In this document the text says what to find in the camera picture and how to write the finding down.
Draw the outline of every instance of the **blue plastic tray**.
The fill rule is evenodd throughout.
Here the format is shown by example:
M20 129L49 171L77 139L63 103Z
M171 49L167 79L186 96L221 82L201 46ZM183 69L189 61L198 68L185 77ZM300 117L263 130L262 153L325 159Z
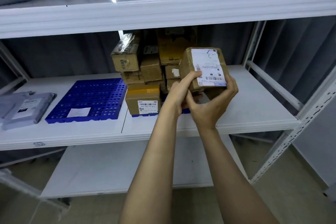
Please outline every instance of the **blue plastic tray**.
M162 104L163 102L165 102L166 100L166 97L167 97L167 94L163 94L161 99L162 99ZM186 113L190 113L190 110L189 108L186 108L186 109L182 109L182 113L181 114L186 114ZM147 114L132 114L131 116L134 118L134 117L139 117L139 116L155 116L155 115L158 115L159 113L156 112L156 113L147 113Z
M88 120L116 120L126 89L121 78L77 81L45 120L49 124ZM91 107L87 116L67 118L71 108L86 107Z

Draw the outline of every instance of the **forearm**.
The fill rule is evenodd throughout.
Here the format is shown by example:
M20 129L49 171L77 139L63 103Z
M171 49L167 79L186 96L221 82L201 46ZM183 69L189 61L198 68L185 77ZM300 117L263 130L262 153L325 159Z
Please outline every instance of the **forearm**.
M163 106L128 190L120 223L168 223L178 114Z
M224 223L278 223L243 176L216 129L199 128Z

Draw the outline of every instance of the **floor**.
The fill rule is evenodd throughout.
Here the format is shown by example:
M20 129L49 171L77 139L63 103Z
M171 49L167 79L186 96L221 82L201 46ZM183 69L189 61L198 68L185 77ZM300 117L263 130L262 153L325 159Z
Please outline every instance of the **floor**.
M270 144L245 140L234 144L249 176L258 168ZM20 163L11 167L18 178L42 189L56 161ZM336 205L290 150L254 185L280 223L336 223ZM118 222L125 194L75 197L69 212L58 219L55 208L0 185L0 223L13 224L113 224ZM173 191L172 223L223 223L214 189Z

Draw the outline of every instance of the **shelf board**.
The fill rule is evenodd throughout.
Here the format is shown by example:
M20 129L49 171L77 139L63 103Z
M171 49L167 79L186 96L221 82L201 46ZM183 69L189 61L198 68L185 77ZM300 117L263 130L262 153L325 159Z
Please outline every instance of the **shelf board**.
M124 101L117 120L99 120L85 122L65 122L48 124L44 119L63 98L68 90L77 80L92 80L104 78L119 78L120 73L95 74L65 76L54 78L37 78L28 81L16 92L35 91L37 93L52 92L57 97L48 107L38 124L22 128L10 129L7 131L0 130L0 150L7 149L28 149L35 148L34 143L42 142L43 147L68 146L78 144L95 143L99 138L101 143L105 140L109 142L110 138L120 135L127 105Z
M247 179L228 135L221 136L226 148ZM65 151L41 197L73 197L127 192L147 140L70 146ZM201 139L178 138L174 159L174 188L212 186Z
M221 134L290 130L300 124L271 93L243 66L228 66L229 73L238 85L239 92L229 104L216 127ZM148 139L157 116L133 118L127 111L124 140ZM196 124L190 114L180 115L177 122L178 136L198 136Z
M217 122L222 135L274 130L291 130L300 121L291 115L270 92L268 92L242 66L228 66L236 79L238 94L229 104L226 113ZM153 130L157 116L132 118L124 101L117 120L99 120L48 124L44 118L62 99L77 80L117 78L119 73L66 76L32 79L16 92L53 92L57 98L51 103L38 124L0 130L0 150L36 148L34 143L42 142L42 147L70 146L82 144L111 143L120 141L147 140ZM177 123L177 136L198 136L196 125L190 114L183 114Z
M336 15L336 0L33 0L0 7L0 39Z

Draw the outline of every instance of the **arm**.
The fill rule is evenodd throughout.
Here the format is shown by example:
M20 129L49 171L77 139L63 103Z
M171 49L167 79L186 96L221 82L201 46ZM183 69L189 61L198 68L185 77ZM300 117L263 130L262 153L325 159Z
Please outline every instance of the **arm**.
M196 104L191 93L187 94L187 103L208 159L223 221L228 224L278 224L237 167L215 127L231 99L238 93L235 80L230 75L225 75L225 79L227 89L206 104Z
M192 72L173 84L128 189L119 223L170 222L177 118L191 81L200 74Z

